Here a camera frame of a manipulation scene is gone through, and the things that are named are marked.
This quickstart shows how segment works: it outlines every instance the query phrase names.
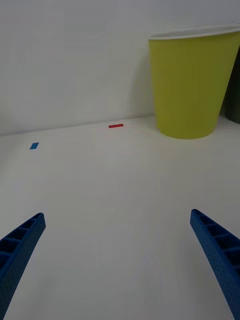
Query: yellow-green cup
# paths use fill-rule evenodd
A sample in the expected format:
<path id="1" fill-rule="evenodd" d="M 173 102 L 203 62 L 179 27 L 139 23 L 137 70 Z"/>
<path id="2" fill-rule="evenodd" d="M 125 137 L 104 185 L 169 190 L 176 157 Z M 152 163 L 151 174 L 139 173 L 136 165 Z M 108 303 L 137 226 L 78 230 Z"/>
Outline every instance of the yellow-green cup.
<path id="1" fill-rule="evenodd" d="M 240 26 L 181 30 L 148 40 L 156 125 L 178 139 L 216 127 L 240 45 Z"/>

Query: white wall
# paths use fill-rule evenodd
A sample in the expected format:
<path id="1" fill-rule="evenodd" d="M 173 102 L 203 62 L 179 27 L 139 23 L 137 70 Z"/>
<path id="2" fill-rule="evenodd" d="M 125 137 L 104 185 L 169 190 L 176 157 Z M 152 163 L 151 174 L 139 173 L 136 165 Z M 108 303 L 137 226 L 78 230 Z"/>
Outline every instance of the white wall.
<path id="1" fill-rule="evenodd" d="M 148 35 L 239 12 L 239 0 L 1 0 L 0 134 L 152 113 Z"/>

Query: white table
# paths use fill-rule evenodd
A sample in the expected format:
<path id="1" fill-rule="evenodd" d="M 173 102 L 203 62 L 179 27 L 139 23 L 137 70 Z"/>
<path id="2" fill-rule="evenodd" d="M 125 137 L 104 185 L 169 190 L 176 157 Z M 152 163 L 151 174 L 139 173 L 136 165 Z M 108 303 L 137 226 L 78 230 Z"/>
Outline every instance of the white table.
<path id="1" fill-rule="evenodd" d="M 232 319 L 190 213 L 240 238 L 240 126 L 177 140 L 121 122 L 0 138 L 0 238 L 46 220 L 5 320 Z"/>

